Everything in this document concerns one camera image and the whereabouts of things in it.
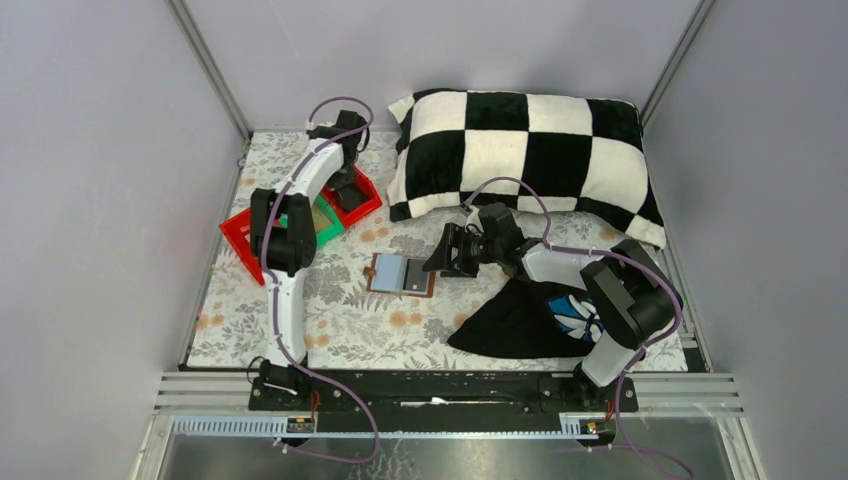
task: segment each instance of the checkered pillow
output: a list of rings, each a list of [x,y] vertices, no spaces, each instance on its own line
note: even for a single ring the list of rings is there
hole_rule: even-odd
[[[401,125],[389,184],[392,221],[459,205],[486,180],[530,185],[550,211],[589,212],[665,247],[636,107],[620,100],[426,90],[389,106]],[[541,213],[514,182],[488,185],[474,204]]]

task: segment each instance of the floral tablecloth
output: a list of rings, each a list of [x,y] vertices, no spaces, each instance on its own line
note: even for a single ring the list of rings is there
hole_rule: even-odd
[[[503,360],[456,350],[445,340],[504,285],[507,277],[483,265],[476,279],[436,279],[432,298],[398,297],[365,291],[363,267],[374,253],[427,257],[445,222],[462,223],[458,208],[439,209],[391,223],[385,189],[394,174],[398,133],[374,132],[357,166],[377,186],[384,205],[318,249],[304,288],[305,342],[315,368],[570,370],[579,358]],[[300,158],[301,133],[260,132],[251,143],[231,215],[248,207],[255,188],[269,188]],[[516,213],[528,236],[541,235],[544,217]],[[554,214],[554,243],[609,247],[622,235],[587,214]],[[223,242],[203,309],[198,316],[187,365],[243,368],[268,348],[268,305],[259,286]],[[675,334],[655,345],[637,370],[684,371],[686,361]]]

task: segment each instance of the black and white pillow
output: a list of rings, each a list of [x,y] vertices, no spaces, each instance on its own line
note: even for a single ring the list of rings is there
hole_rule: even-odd
[[[621,100],[434,89],[389,106],[401,125],[390,218],[459,205],[486,180],[521,179],[549,211],[597,215],[660,248],[657,210],[635,106]],[[515,182],[488,185],[474,204],[541,213]]]

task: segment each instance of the gray wall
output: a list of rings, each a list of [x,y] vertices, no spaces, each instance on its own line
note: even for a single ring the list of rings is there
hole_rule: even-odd
[[[848,478],[848,3],[721,2],[647,132],[770,479]]]
[[[0,478],[125,478],[239,139],[163,1],[0,7]]]
[[[334,95],[385,107],[454,86],[643,105],[697,0],[189,0],[254,128]]]

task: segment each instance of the reflective floor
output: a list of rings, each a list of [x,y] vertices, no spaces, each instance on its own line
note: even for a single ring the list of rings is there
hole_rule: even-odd
[[[717,427],[708,418],[625,420],[635,443],[684,460],[699,480],[732,479]],[[344,456],[370,452],[370,440],[315,439],[304,448]],[[370,465],[349,466],[296,454],[283,455],[270,440],[174,436],[163,478],[264,479],[657,479],[629,451],[562,453],[578,446],[551,440],[384,440]],[[682,475],[665,460],[661,465]]]

